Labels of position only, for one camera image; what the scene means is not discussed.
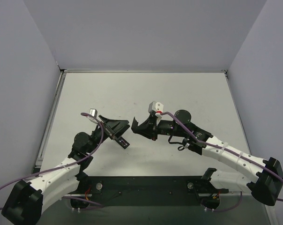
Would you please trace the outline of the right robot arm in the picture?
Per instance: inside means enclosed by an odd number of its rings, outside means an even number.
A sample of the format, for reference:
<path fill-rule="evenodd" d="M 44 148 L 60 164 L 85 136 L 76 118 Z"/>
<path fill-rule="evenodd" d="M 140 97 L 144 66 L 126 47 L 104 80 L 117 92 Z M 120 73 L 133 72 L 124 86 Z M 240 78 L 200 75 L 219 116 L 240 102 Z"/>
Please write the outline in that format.
<path fill-rule="evenodd" d="M 234 169 L 235 173 L 214 168 L 206 171 L 204 178 L 215 189 L 250 193 L 254 199 L 268 206 L 274 206 L 279 200 L 283 187 L 283 170 L 277 159 L 255 157 L 230 146 L 193 124 L 192 116 L 187 110 L 170 114 L 172 120 L 163 120 L 163 115 L 161 111 L 151 112 L 142 124 L 133 120 L 131 129 L 135 134 L 153 141 L 159 135 L 182 137 L 178 150 L 188 149 Z"/>

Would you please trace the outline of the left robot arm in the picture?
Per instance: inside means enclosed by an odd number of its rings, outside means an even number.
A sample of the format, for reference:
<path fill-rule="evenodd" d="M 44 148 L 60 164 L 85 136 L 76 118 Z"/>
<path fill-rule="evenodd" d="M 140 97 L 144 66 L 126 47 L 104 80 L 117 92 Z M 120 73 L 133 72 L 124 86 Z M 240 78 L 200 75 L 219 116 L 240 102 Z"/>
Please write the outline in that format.
<path fill-rule="evenodd" d="M 97 124 L 91 134 L 79 132 L 69 155 L 55 168 L 43 171 L 30 181 L 18 181 L 3 209 L 2 216 L 14 225 L 35 225 L 44 211 L 65 195 L 87 189 L 84 170 L 93 160 L 92 154 L 107 138 L 126 148 L 129 144 L 122 135 L 129 129 L 129 121 L 112 120 L 103 116 L 81 113 Z"/>

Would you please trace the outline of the black remote control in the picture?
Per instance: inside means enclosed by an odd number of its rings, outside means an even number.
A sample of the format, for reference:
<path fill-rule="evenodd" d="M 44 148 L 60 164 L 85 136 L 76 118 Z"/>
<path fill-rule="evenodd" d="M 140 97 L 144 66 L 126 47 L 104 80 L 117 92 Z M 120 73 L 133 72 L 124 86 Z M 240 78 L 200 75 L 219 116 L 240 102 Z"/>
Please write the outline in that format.
<path fill-rule="evenodd" d="M 122 136 L 116 139 L 116 142 L 123 148 L 126 149 L 129 147 L 130 143 L 126 141 Z"/>

